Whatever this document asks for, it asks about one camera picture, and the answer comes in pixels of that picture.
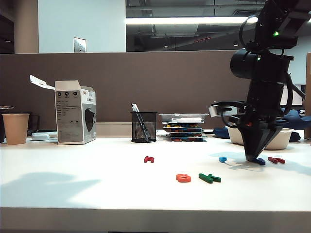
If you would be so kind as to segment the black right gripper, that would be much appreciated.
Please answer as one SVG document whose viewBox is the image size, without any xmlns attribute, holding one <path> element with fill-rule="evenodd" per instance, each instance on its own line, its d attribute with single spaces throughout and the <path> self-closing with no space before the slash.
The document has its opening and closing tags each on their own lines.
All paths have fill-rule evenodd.
<svg viewBox="0 0 311 233">
<path fill-rule="evenodd" d="M 276 125 L 276 118 L 284 115 L 280 108 L 283 87 L 283 83 L 251 82 L 246 101 L 229 104 L 238 108 L 229 126 L 241 132 L 247 161 L 263 150 L 283 149 L 283 127 Z"/>
</svg>

